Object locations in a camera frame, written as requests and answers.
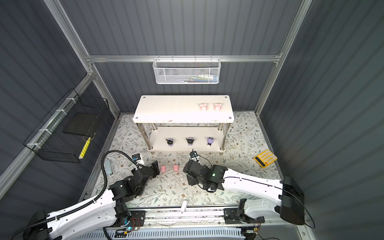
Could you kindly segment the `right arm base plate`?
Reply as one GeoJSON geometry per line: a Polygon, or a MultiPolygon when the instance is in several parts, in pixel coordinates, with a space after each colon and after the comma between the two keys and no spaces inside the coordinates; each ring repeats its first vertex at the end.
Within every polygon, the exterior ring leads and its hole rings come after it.
{"type": "Polygon", "coordinates": [[[225,208],[224,220],[227,225],[230,224],[263,224],[265,223],[264,216],[251,218],[247,216],[244,211],[240,211],[237,208],[225,208]]]}

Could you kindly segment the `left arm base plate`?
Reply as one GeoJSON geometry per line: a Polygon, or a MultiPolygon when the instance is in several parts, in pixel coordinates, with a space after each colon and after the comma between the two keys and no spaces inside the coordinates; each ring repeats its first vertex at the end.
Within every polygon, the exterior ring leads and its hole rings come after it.
{"type": "Polygon", "coordinates": [[[119,226],[123,228],[139,228],[144,226],[146,211],[131,211],[127,217],[123,217],[119,226]]]}

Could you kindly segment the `yellow calculator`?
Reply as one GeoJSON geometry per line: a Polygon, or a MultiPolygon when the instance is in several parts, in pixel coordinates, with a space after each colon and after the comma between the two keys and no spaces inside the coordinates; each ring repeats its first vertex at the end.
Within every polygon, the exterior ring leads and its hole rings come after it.
{"type": "Polygon", "coordinates": [[[277,156],[270,150],[265,150],[254,157],[261,168],[266,168],[277,160],[277,156]]]}

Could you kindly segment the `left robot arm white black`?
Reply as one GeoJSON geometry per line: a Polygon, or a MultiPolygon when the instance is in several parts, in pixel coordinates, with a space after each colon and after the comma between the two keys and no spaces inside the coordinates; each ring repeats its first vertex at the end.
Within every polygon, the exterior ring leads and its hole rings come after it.
{"type": "Polygon", "coordinates": [[[125,225],[131,218],[126,203],[142,195],[149,180],[159,174],[159,164],[154,161],[151,166],[134,169],[132,176],[110,185],[99,198],[94,196],[49,214],[40,211],[33,215],[30,225],[49,218],[53,220],[23,231],[23,239],[71,240],[116,223],[125,225]]]}

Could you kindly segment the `white two-tier shelf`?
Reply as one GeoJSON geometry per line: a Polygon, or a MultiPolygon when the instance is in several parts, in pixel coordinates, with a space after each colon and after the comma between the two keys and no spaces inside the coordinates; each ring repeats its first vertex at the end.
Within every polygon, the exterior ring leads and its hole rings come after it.
{"type": "Polygon", "coordinates": [[[133,117],[151,152],[222,153],[234,121],[228,95],[143,95],[133,117]],[[200,109],[204,103],[206,112],[200,109]],[[222,104],[219,112],[215,103],[222,104]],[[214,138],[211,146],[207,145],[208,137],[214,138]],[[189,146],[186,138],[194,138],[194,144],[189,146]],[[166,139],[173,139],[174,145],[169,147],[166,139]]]}

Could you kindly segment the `yellow marker in basket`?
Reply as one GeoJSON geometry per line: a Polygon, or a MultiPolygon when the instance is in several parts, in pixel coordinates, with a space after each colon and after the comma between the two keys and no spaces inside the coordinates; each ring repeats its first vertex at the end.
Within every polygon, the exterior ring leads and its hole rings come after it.
{"type": "Polygon", "coordinates": [[[84,146],[83,146],[83,148],[82,148],[82,150],[81,150],[81,152],[79,154],[79,160],[82,160],[84,158],[84,156],[85,156],[85,154],[86,154],[86,152],[88,150],[88,147],[90,145],[91,140],[92,140],[92,138],[89,137],[87,139],[87,141],[85,142],[85,144],[84,144],[84,146]]]}

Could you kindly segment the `white cylinder on rail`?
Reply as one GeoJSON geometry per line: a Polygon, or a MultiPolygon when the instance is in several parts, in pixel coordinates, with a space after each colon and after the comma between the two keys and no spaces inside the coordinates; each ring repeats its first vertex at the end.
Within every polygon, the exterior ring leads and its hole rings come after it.
{"type": "Polygon", "coordinates": [[[182,202],[181,209],[180,209],[180,212],[181,212],[182,214],[186,211],[187,206],[188,206],[188,201],[184,200],[184,201],[182,202]]]}

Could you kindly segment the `light purple toy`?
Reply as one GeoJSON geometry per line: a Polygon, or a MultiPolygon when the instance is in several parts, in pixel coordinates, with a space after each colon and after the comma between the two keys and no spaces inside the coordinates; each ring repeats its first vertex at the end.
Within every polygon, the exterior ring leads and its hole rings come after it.
{"type": "Polygon", "coordinates": [[[211,146],[213,144],[213,142],[214,142],[214,138],[212,138],[212,137],[207,138],[207,145],[208,146],[211,146]]]}

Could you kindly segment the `markers in white basket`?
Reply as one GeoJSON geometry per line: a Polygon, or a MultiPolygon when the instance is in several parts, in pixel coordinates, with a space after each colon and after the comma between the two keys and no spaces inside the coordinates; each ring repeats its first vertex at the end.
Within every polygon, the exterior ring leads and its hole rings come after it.
{"type": "Polygon", "coordinates": [[[195,75],[195,76],[186,76],[178,79],[183,83],[213,83],[216,84],[219,82],[219,76],[217,75],[195,75]]]}

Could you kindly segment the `white ventilated cover strip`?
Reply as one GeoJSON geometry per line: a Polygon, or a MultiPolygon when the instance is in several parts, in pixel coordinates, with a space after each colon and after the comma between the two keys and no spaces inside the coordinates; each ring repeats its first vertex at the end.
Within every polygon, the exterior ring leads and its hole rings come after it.
{"type": "Polygon", "coordinates": [[[130,233],[107,230],[112,240],[244,240],[239,228],[155,228],[140,229],[130,233]]]}

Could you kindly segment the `dark purple toy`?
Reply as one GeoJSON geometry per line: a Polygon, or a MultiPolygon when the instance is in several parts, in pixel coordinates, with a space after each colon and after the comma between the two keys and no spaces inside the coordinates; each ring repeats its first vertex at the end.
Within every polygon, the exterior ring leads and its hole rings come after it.
{"type": "Polygon", "coordinates": [[[187,144],[189,146],[192,146],[194,144],[195,139],[194,138],[186,138],[187,144]]]}
{"type": "Polygon", "coordinates": [[[169,147],[172,147],[174,145],[174,140],[173,139],[166,139],[166,141],[167,141],[167,145],[169,147]]]}

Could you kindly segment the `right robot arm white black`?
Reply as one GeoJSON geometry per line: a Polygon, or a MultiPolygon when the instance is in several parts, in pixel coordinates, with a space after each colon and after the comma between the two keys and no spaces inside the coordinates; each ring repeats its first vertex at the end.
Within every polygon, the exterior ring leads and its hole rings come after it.
{"type": "Polygon", "coordinates": [[[188,161],[183,171],[190,186],[197,185],[208,193],[222,190],[262,199],[261,202],[240,199],[237,212],[233,216],[235,220],[256,224],[261,217],[278,215],[290,224],[305,224],[304,193],[293,179],[261,179],[225,166],[213,165],[208,168],[194,160],[188,161]]]}

